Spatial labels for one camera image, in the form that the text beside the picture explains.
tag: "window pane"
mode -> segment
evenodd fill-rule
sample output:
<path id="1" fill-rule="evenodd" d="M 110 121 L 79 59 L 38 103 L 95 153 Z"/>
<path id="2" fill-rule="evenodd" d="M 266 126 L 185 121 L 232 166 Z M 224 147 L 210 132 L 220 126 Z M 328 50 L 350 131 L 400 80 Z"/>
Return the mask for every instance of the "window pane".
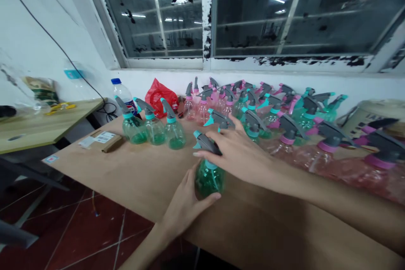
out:
<path id="1" fill-rule="evenodd" d="M 107 2 L 128 58 L 203 56 L 201 0 Z"/>
<path id="2" fill-rule="evenodd" d="M 392 33 L 405 5 L 403 0 L 299 0 L 292 7 L 292 1 L 218 0 L 214 55 L 369 54 Z"/>

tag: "white bucket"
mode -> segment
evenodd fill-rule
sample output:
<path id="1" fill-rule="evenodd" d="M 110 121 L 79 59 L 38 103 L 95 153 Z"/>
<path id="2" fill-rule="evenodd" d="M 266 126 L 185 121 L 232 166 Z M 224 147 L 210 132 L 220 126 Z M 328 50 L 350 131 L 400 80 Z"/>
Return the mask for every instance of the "white bucket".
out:
<path id="1" fill-rule="evenodd" d="M 361 129 L 370 122 L 383 118 L 395 118 L 405 121 L 405 101 L 397 99 L 364 100 L 342 127 L 342 130 L 352 138 L 360 137 Z"/>

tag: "white wall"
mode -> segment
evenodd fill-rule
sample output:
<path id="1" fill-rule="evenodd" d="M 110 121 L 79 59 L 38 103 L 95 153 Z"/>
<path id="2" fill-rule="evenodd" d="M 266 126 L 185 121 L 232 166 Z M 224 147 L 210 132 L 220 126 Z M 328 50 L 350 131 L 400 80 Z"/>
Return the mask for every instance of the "white wall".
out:
<path id="1" fill-rule="evenodd" d="M 91 90 L 78 92 L 75 85 L 63 73 L 69 67 L 66 57 L 55 43 L 36 24 L 18 0 L 0 0 L 0 63 L 2 69 L 14 77 L 14 86 L 3 73 L 0 73 L 0 104 L 14 104 L 27 100 L 31 94 L 19 80 L 21 76 L 47 77 L 57 82 L 58 94 L 66 101 L 97 97 Z M 251 83 L 260 81 L 278 86 L 286 83 L 298 92 L 310 86 L 317 92 L 336 92 L 349 95 L 339 109 L 345 113 L 359 101 L 370 98 L 402 98 L 405 79 L 389 78 L 389 75 L 351 74 L 347 77 L 333 75 L 313 75 L 299 73 L 255 73 L 255 72 L 216 72 L 165 71 L 165 70 L 113 70 L 118 67 L 111 46 L 105 38 L 100 21 L 90 0 L 24 0 L 32 13 L 55 37 L 73 61 L 86 72 L 91 84 L 105 97 L 112 98 L 111 78 L 119 77 L 130 88 L 134 96 L 144 98 L 154 77 L 178 94 L 195 76 L 199 76 L 199 86 L 214 77 L 220 84 L 245 79 Z M 76 137 L 84 135 L 86 128 L 80 129 Z"/>

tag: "small cardboard box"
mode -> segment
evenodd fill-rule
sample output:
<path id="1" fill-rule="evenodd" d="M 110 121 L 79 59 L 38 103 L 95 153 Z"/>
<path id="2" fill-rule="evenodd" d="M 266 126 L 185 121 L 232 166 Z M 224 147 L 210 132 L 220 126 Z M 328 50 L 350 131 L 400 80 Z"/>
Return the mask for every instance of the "small cardboard box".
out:
<path id="1" fill-rule="evenodd" d="M 97 130 L 79 142 L 79 145 L 85 149 L 95 149 L 108 153 L 118 148 L 123 142 L 124 140 L 120 135 Z"/>

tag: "bottle label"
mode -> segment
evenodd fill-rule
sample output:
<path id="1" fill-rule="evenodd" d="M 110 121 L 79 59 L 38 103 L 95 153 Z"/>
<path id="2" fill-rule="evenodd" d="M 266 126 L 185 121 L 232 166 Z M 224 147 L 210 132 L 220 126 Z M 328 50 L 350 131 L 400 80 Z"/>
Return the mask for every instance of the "bottle label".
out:
<path id="1" fill-rule="evenodd" d="M 134 114 L 134 115 L 137 114 L 138 111 L 136 111 L 136 107 L 135 107 L 135 104 L 134 104 L 133 100 L 131 100 L 131 101 L 125 103 L 125 104 L 126 104 L 127 108 L 132 112 L 132 114 Z"/>

